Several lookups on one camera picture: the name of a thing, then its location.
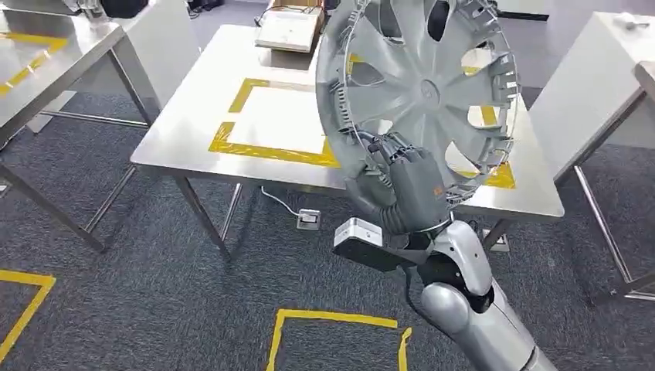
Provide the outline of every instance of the stainless steel table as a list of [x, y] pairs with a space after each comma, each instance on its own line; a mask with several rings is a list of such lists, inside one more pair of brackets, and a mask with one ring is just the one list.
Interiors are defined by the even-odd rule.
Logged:
[[[320, 162], [325, 153], [300, 152], [306, 158], [295, 153], [306, 143], [320, 144], [315, 138], [316, 127], [321, 127], [315, 100], [305, 101], [302, 94], [287, 92], [314, 91], [315, 60], [256, 48], [256, 32], [250, 27], [221, 27], [131, 157], [136, 165], [175, 177], [226, 257], [224, 239], [241, 183], [344, 193], [341, 170], [329, 161], [315, 165], [311, 160]], [[266, 89], [272, 93], [264, 95]], [[229, 131], [257, 119], [263, 124], [241, 130], [240, 136], [236, 129]], [[514, 135], [517, 140], [509, 160], [513, 184], [483, 186], [458, 209], [513, 220], [556, 220], [564, 209], [552, 179], [542, 171], [543, 155], [522, 102]], [[244, 145], [247, 140], [255, 148], [250, 152]], [[280, 151], [293, 154], [289, 157]], [[221, 233], [210, 222], [187, 177], [238, 183]]]
[[[148, 128], [151, 119], [130, 77], [112, 50], [124, 36], [123, 29], [112, 22], [91, 25], [82, 16], [0, 9], [0, 147], [39, 113], [87, 122]], [[42, 112], [52, 99], [58, 97], [105, 55], [111, 59], [117, 76], [124, 83], [145, 123], [66, 112]], [[99, 251], [105, 250], [105, 246], [92, 232], [134, 172], [135, 167], [131, 166], [91, 221], [86, 226], [79, 226], [37, 189], [0, 162], [0, 178], [9, 181], [12, 187], [35, 201]]]
[[573, 166], [568, 170], [567, 173], [575, 173], [576, 177], [580, 181], [580, 185], [585, 192], [585, 197], [587, 202], [592, 208], [596, 222], [598, 223], [605, 242], [609, 248], [609, 251], [612, 253], [614, 262], [619, 268], [621, 277], [623, 278], [623, 283], [617, 288], [610, 290], [609, 294], [604, 295], [599, 299], [599, 302], [603, 303], [611, 298], [631, 298], [631, 299], [640, 299], [655, 301], [655, 294], [652, 292], [643, 292], [644, 288], [652, 287], [655, 284], [655, 271], [646, 274], [642, 277], [634, 278], [630, 273], [625, 260], [621, 254], [619, 246], [614, 240], [612, 231], [607, 224], [605, 216], [600, 209], [600, 205], [596, 201], [596, 198], [593, 194], [589, 181], [587, 180], [585, 173], [582, 171], [582, 164], [586, 162], [587, 159], [600, 147], [609, 136], [612, 135], [619, 128], [619, 126], [627, 120], [627, 118], [650, 96], [651, 99], [655, 100], [655, 61], [645, 61], [636, 65], [634, 69], [634, 75], [641, 89], [638, 90], [626, 103], [626, 106], [605, 126], [605, 129], [599, 133], [598, 138], [585, 149], [585, 151], [575, 159]]

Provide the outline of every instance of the gray carpet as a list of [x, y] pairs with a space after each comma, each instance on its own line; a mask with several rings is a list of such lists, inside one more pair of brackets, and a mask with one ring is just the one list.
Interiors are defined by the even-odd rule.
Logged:
[[[67, 109], [137, 118], [119, 97], [78, 94]], [[19, 135], [0, 158], [84, 221], [126, 169], [141, 135], [55, 119], [39, 135]], [[636, 269], [655, 267], [637, 257], [655, 257], [648, 228], [655, 199], [647, 188], [654, 158], [651, 151], [606, 146], [585, 167], [599, 201], [616, 214], [617, 235], [630, 238], [624, 250], [634, 254]], [[193, 184], [219, 225], [232, 187]], [[231, 264], [222, 262], [167, 178], [138, 173], [100, 225], [98, 235], [112, 245], [102, 255], [10, 191], [0, 199], [0, 269], [52, 274], [57, 283], [0, 369], [262, 370], [278, 308], [399, 322], [394, 330], [290, 320], [276, 358], [279, 370], [397, 369], [395, 353], [406, 327], [413, 328], [410, 370], [471, 369], [448, 338], [407, 307], [402, 273], [380, 274], [331, 253], [334, 228], [355, 213], [347, 199], [270, 191], [294, 209], [320, 209], [321, 230], [295, 230], [294, 217], [282, 206], [245, 189], [229, 235], [236, 257]], [[562, 189], [562, 200], [562, 221], [511, 229], [511, 254], [490, 256], [497, 279], [560, 369], [655, 369], [653, 304], [591, 304], [619, 276], [575, 182]], [[621, 228], [619, 220], [635, 221], [637, 230]], [[419, 286], [414, 289], [416, 297]], [[29, 288], [0, 284], [0, 337], [30, 294]]]

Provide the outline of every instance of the robotic hand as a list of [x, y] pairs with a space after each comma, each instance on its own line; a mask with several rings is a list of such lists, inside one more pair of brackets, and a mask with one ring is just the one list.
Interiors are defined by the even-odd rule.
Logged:
[[382, 228], [352, 218], [334, 236], [334, 252], [379, 271], [417, 267], [425, 288], [426, 320], [448, 335], [479, 370], [553, 371], [494, 280], [478, 235], [447, 212], [443, 181], [433, 156], [398, 133], [359, 131], [389, 166], [396, 203], [380, 207], [355, 180], [354, 201], [392, 234], [409, 234], [408, 245], [383, 245]]

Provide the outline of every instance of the table surface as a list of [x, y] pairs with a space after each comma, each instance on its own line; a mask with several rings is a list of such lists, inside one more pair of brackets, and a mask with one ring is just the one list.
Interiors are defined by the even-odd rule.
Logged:
[[635, 77], [641, 87], [655, 100], [655, 61], [644, 61], [637, 64]]
[[0, 142], [39, 113], [124, 36], [83, 16], [0, 9]]
[[[343, 193], [339, 168], [209, 151], [244, 79], [314, 85], [315, 60], [311, 56], [256, 48], [255, 38], [254, 28], [222, 26], [138, 145], [131, 161], [172, 175]], [[317, 114], [308, 117], [317, 120]], [[309, 125], [306, 121], [296, 121], [292, 123], [296, 131], [293, 134], [280, 130], [268, 135], [279, 137], [279, 141], [302, 141]], [[508, 219], [546, 221], [563, 216], [564, 209], [553, 181], [542, 171], [543, 154], [522, 102], [514, 136], [516, 143], [509, 161], [516, 187], [482, 186], [458, 209]]]

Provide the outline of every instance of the metal table frame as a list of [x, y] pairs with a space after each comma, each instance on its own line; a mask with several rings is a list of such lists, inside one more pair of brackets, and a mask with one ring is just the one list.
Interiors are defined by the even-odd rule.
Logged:
[[[643, 63], [637, 65], [635, 69], [635, 75], [637, 76], [640, 82], [643, 80], [641, 77], [647, 74], [647, 68], [644, 67]], [[650, 285], [655, 284], [655, 271], [646, 274], [645, 276], [634, 278], [628, 269], [621, 251], [619, 250], [616, 241], [612, 235], [612, 232], [607, 224], [607, 221], [602, 214], [600, 205], [596, 201], [596, 198], [591, 190], [589, 181], [585, 177], [585, 173], [582, 170], [582, 165], [596, 152], [596, 150], [603, 144], [605, 141], [625, 122], [630, 115], [648, 98], [649, 94], [655, 99], [655, 85], [643, 86], [642, 89], [637, 91], [623, 106], [622, 110], [619, 110], [612, 119], [609, 121], [609, 124], [606, 125], [606, 128], [591, 141], [584, 149], [580, 152], [571, 166], [567, 168], [562, 174], [555, 180], [557, 187], [562, 186], [562, 184], [568, 180], [570, 175], [576, 176], [580, 182], [580, 186], [585, 193], [585, 198], [591, 207], [596, 222], [599, 225], [600, 231], [607, 243], [610, 253], [612, 253], [612, 258], [616, 263], [621, 277], [623, 278], [623, 283], [617, 288], [612, 288], [609, 293], [603, 295], [599, 298], [598, 303], [604, 303], [608, 300], [611, 300], [615, 297], [625, 297], [631, 299], [640, 299], [655, 301], [655, 294], [642, 292], [644, 288], [649, 287]], [[487, 237], [483, 241], [483, 246], [486, 249], [490, 249], [496, 241], [507, 231], [509, 226], [512, 224], [510, 220], [498, 220], [494, 228], [489, 232]]]
[[[101, 123], [101, 124], [113, 124], [113, 125], [129, 127], [129, 128], [140, 128], [146, 130], [149, 129], [149, 127], [152, 125], [153, 119], [148, 114], [145, 105], [143, 103], [143, 100], [141, 99], [139, 93], [134, 88], [134, 85], [132, 84], [130, 77], [127, 75], [125, 69], [123, 68], [123, 65], [121, 64], [120, 60], [118, 59], [113, 49], [114, 46], [116, 46], [116, 44], [118, 43], [118, 41], [120, 41], [120, 39], [124, 37], [126, 36], [123, 33], [122, 37], [119, 38], [119, 40], [117, 40], [104, 55], [107, 55], [110, 58], [114, 69], [117, 71], [121, 82], [125, 86], [125, 89], [127, 90], [128, 94], [130, 95], [130, 98], [137, 106], [139, 113], [144, 119], [144, 122], [121, 120], [117, 118], [100, 117], [100, 116], [93, 116], [88, 114], [76, 114], [76, 113], [62, 112], [62, 111], [40, 111], [39, 113], [51, 117], [64, 117], [64, 118], [69, 118], [78, 121]], [[89, 68], [95, 65], [95, 63], [97, 63], [98, 60], [91, 63]], [[67, 89], [70, 85], [72, 85], [75, 80], [81, 77], [88, 70], [88, 68], [83, 70], [75, 69], [75, 71], [73, 72], [72, 69], [73, 68], [67, 71], [68, 73], [67, 78], [69, 79], [69, 81], [71, 81], [71, 83], [69, 83], [67, 86], [64, 86], [63, 88], [60, 88], [59, 91], [57, 91], [56, 94], [54, 94], [55, 97], [61, 94], [65, 89]], [[41, 101], [39, 99], [38, 109], [42, 110], [48, 103], [49, 103], [48, 101], [45, 100]], [[22, 125], [20, 125], [19, 128], [3, 128], [6, 130], [0, 131], [0, 133], [2, 133], [3, 136], [6, 138], [0, 138], [0, 139], [2, 139], [3, 141], [9, 140], [9, 138], [13, 136], [15, 133], [15, 131], [12, 132], [12, 129], [19, 130], [20, 128], [22, 128], [22, 126], [25, 125], [26, 122], [27, 119], [25, 119], [25, 122], [22, 122]], [[123, 191], [123, 189], [130, 181], [136, 170], [137, 168], [134, 165], [130, 165], [130, 168], [122, 175], [118, 183], [113, 187], [107, 198], [100, 205], [100, 208], [95, 212], [93, 217], [91, 217], [91, 219], [86, 224], [86, 226], [81, 226], [78, 225], [75, 221], [73, 221], [73, 219], [70, 216], [68, 216], [65, 212], [63, 212], [58, 206], [50, 202], [39, 190], [32, 187], [20, 176], [15, 174], [10, 168], [8, 168], [6, 165], [0, 162], [0, 178], [4, 178], [5, 180], [7, 180], [11, 184], [13, 189], [14, 188], [17, 189], [25, 196], [33, 200], [37, 205], [39, 205], [45, 211], [50, 213], [53, 218], [60, 221], [63, 225], [67, 226], [70, 230], [72, 230], [78, 237], [82, 238], [90, 247], [101, 253], [107, 250], [107, 246], [105, 246], [96, 237], [93, 236], [93, 231], [98, 226], [98, 223], [106, 215], [112, 203]]]

